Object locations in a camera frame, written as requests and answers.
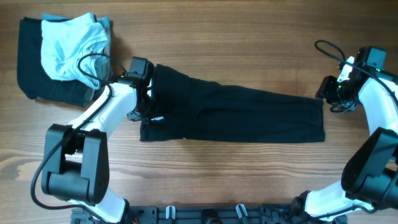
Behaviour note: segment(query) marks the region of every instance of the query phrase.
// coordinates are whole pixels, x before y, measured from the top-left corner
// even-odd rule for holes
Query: black trousers
[[[162,117],[141,123],[141,141],[322,142],[323,102],[223,86],[157,65],[153,93]]]

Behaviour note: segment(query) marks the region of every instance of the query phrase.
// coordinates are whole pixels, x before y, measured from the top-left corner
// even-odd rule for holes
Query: wooden surface
[[[397,1],[40,2],[53,1],[0,4],[0,223],[69,222],[69,210],[34,205],[29,187],[42,160],[46,130],[84,110],[29,100],[20,91],[16,58],[24,16],[109,16],[112,55],[125,66],[135,55],[195,78],[311,98],[323,77],[340,73],[334,60],[313,47],[317,39],[331,40],[347,55],[365,45],[385,48],[386,67],[398,72]],[[290,202],[307,189],[339,180],[368,137],[361,107],[351,114],[332,114],[328,107],[326,142],[311,144],[142,143],[139,123],[124,120],[108,144],[110,186],[131,205]],[[37,191],[45,203],[61,203],[44,196],[40,187]],[[349,223],[397,222],[393,210],[349,215]]]

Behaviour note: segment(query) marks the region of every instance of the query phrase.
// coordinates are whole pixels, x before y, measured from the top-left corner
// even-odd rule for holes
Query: light blue cloth
[[[42,66],[53,80],[79,80],[97,90],[98,80],[82,74],[77,62],[89,53],[110,54],[110,20],[104,17],[96,20],[95,15],[87,13],[66,22],[46,20],[66,19],[60,16],[43,14],[42,18]],[[108,58],[91,56],[84,59],[81,68],[98,78],[108,79],[110,62]]]

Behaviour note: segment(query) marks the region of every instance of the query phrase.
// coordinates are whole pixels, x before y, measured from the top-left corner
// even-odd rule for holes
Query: black fabric
[[[141,123],[141,141],[322,142],[323,102],[223,86],[157,65],[153,93],[163,119]]]
[[[25,17],[19,23],[17,82],[29,99],[37,97],[84,107],[90,87],[77,80],[52,80],[40,62],[42,47],[41,19]]]

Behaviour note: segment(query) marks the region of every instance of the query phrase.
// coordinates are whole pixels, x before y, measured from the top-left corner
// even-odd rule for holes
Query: folded clothing
[[[79,80],[97,90],[98,80],[82,74],[78,61],[90,53],[103,53],[109,39],[103,25],[87,13],[64,22],[42,21],[41,64],[53,80]],[[102,56],[90,56],[81,62],[81,68],[100,79],[109,75],[109,60]]]
[[[322,142],[323,102],[190,78],[157,65],[162,117],[141,123],[141,141]]]
[[[82,82],[52,80],[40,62],[42,46],[41,19],[23,18],[19,23],[17,82],[30,98],[60,101],[84,107],[94,91]]]
[[[62,17],[58,15],[51,15],[47,13],[42,14],[42,20],[46,21],[65,21],[65,20],[70,20],[67,17]],[[106,55],[111,55],[111,45],[112,45],[112,36],[111,36],[111,19],[109,16],[101,17],[101,18],[96,18],[97,22],[99,22],[105,29],[106,36],[108,38],[109,44],[105,46],[104,48],[104,54]],[[111,64],[108,63],[108,67],[105,67],[105,69],[108,69],[109,71],[104,71],[104,74],[109,74],[109,77],[113,76],[113,71],[111,69]]]

